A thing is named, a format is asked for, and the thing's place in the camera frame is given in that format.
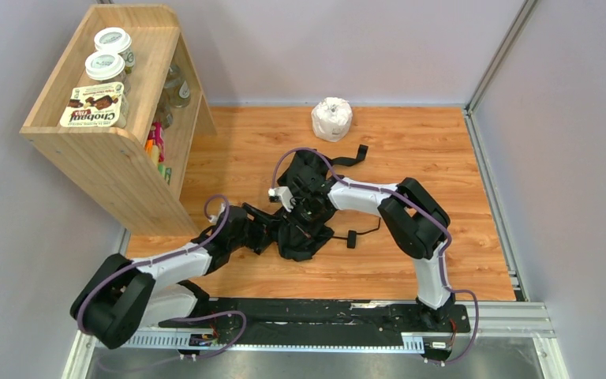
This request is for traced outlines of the white lidded cup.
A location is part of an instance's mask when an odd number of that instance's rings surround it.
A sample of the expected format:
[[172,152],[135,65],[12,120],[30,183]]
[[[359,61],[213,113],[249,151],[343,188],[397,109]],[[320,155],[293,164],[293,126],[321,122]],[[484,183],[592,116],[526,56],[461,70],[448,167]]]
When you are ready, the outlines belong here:
[[119,82],[125,95],[130,92],[131,84],[125,61],[119,54],[111,51],[96,51],[85,59],[84,67],[90,79],[99,83]]
[[132,37],[123,28],[109,27],[97,32],[94,36],[95,49],[97,51],[112,51],[125,62],[125,72],[131,74],[136,59],[132,49]]

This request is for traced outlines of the white lidded cup near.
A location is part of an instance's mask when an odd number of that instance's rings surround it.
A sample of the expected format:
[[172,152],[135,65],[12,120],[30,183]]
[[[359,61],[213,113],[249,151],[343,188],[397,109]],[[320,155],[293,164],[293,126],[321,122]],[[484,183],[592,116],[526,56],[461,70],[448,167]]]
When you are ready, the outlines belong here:
[[96,51],[85,59],[84,67],[90,79],[99,83],[119,82],[125,95],[130,92],[131,84],[125,61],[119,54],[111,51]]

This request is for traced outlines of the aluminium frame rail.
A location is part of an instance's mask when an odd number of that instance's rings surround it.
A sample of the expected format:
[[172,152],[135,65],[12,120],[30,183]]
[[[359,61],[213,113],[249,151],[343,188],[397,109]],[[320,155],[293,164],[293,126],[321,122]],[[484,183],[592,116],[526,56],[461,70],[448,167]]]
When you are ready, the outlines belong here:
[[406,301],[213,298],[120,348],[78,335],[65,378],[567,378],[546,307],[460,302],[427,327]]

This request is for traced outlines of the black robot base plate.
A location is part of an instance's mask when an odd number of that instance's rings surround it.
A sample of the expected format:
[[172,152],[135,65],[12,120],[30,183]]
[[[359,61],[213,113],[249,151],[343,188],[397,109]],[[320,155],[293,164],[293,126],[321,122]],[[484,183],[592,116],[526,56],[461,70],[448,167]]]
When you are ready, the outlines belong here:
[[[239,310],[247,317],[220,316]],[[324,347],[395,347],[404,332],[467,333],[471,327],[467,310],[456,305],[444,321],[426,316],[417,303],[370,305],[325,299],[218,298],[201,308],[216,319],[202,321],[200,327],[214,328],[219,342],[234,337],[241,344],[308,345]]]

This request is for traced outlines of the white lidded cup far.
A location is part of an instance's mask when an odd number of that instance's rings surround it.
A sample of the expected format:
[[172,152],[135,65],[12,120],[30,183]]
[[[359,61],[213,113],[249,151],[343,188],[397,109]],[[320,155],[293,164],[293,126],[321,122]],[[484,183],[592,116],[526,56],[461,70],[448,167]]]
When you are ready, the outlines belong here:
[[109,27],[97,32],[94,36],[95,49],[97,51],[112,51],[125,62],[125,72],[131,74],[136,59],[132,49],[132,37],[123,28]]

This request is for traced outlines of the white paper towel roll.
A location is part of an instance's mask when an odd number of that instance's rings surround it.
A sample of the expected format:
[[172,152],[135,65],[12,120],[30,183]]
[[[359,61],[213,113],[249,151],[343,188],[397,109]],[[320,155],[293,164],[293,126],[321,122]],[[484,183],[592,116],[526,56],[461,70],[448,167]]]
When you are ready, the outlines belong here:
[[353,116],[347,100],[326,97],[311,111],[312,131],[324,141],[338,142],[348,134]]

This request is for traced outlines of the wooden shelf unit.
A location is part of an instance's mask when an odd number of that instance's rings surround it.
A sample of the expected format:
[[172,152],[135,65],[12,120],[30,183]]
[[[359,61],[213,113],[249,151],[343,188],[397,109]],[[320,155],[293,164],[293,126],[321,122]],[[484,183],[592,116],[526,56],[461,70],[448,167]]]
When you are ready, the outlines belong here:
[[[137,64],[131,75],[124,128],[67,128],[60,125],[75,87],[91,84],[85,59],[106,27],[124,28],[133,38]],[[166,180],[145,151],[150,125],[171,64],[180,67],[191,102],[173,109],[164,133]],[[21,135],[60,171],[135,235],[196,235],[198,227],[180,196],[193,138],[213,134],[215,125],[177,14],[164,4],[93,5],[58,60],[34,103]]]

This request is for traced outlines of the black folding umbrella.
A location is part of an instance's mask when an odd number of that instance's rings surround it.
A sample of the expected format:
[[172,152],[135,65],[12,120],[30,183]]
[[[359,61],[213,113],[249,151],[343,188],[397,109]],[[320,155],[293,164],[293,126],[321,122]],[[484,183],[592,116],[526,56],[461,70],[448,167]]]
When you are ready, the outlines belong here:
[[[327,156],[320,157],[313,150],[298,150],[294,153],[294,157],[289,167],[282,175],[290,168],[298,169],[310,167],[316,169],[320,173],[325,173],[327,178],[330,172],[329,167],[334,165],[352,167],[365,160],[368,152],[368,146],[361,144],[357,150],[357,154],[352,157],[337,157],[329,158]],[[277,186],[285,186],[282,184],[282,175],[276,179]],[[303,225],[296,221],[292,211],[287,212],[282,206],[276,211],[281,219],[277,242],[279,255],[287,260],[307,261],[312,259],[316,252],[334,237],[334,231],[324,224]]]

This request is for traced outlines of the Chobani yogurt flip pack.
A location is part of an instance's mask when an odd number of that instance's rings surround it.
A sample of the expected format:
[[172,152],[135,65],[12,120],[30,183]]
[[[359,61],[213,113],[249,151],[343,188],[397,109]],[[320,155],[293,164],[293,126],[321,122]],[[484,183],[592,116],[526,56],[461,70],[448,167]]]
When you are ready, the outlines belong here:
[[122,82],[110,82],[72,90],[59,120],[61,127],[126,127],[129,101]]

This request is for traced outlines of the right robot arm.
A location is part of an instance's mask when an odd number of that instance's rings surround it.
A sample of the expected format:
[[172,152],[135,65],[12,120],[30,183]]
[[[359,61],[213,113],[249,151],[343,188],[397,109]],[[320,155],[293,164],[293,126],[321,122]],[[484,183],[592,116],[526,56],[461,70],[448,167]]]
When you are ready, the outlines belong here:
[[443,254],[451,242],[451,220],[417,180],[379,185],[304,167],[286,170],[275,182],[269,196],[282,203],[278,245],[283,257],[310,259],[335,237],[326,223],[339,211],[377,216],[396,246],[413,260],[416,301],[425,320],[449,319],[455,294],[449,288]]

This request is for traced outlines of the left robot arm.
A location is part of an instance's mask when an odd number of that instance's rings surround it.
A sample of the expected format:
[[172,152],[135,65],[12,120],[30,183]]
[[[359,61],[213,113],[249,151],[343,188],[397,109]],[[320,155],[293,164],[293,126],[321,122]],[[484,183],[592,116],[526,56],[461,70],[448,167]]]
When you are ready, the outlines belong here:
[[193,278],[217,271],[241,248],[263,252],[281,219],[251,205],[222,205],[210,226],[181,247],[152,257],[108,256],[70,307],[85,334],[115,349],[139,329],[189,317],[208,299]]

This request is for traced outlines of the corner aluminium post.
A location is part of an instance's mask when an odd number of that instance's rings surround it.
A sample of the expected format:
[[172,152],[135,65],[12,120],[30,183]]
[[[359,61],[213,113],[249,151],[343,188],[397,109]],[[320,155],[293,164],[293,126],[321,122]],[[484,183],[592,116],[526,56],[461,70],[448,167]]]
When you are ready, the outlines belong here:
[[540,1],[538,0],[525,0],[522,2],[514,20],[511,22],[477,87],[473,91],[470,100],[466,104],[465,110],[467,114],[472,114],[480,106],[489,86],[494,81],[503,62],[511,52],[539,3]]

